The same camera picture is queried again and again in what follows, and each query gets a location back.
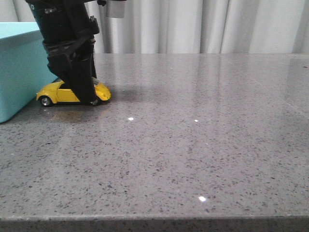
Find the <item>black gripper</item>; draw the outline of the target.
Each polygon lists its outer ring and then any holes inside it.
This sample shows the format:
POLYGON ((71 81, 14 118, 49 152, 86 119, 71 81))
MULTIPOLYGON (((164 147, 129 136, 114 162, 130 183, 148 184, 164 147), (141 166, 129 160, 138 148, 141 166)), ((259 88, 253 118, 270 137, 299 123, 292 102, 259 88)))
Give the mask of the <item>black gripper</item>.
POLYGON ((94 45, 94 34, 55 44, 43 42, 48 54, 49 70, 64 79, 78 100, 84 104, 90 104, 97 99, 93 84, 93 78, 97 77, 94 45))

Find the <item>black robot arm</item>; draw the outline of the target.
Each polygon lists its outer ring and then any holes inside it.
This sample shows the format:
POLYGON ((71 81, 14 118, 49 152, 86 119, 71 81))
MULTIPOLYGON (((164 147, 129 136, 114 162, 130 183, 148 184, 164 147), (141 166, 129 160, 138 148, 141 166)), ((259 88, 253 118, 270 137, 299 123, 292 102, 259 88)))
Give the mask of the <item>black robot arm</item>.
POLYGON ((64 81, 85 104, 97 105, 93 78, 94 36, 99 33, 84 0, 28 0, 43 36, 50 72, 64 81))

